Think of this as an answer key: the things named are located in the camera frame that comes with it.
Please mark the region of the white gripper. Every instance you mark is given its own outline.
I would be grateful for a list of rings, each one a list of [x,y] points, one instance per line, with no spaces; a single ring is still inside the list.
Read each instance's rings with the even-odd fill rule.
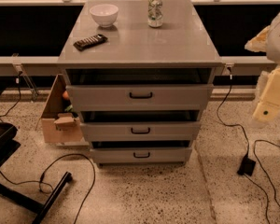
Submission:
[[[280,65],[267,76],[266,84],[253,112],[253,119],[269,122],[280,113]]]

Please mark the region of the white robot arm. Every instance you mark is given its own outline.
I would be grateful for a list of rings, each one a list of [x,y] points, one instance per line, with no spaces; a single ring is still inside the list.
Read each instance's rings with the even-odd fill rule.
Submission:
[[[268,60],[277,64],[267,76],[266,84],[261,86],[259,100],[252,115],[258,122],[269,122],[280,112],[280,12],[270,25],[245,44],[245,49],[263,51]]]

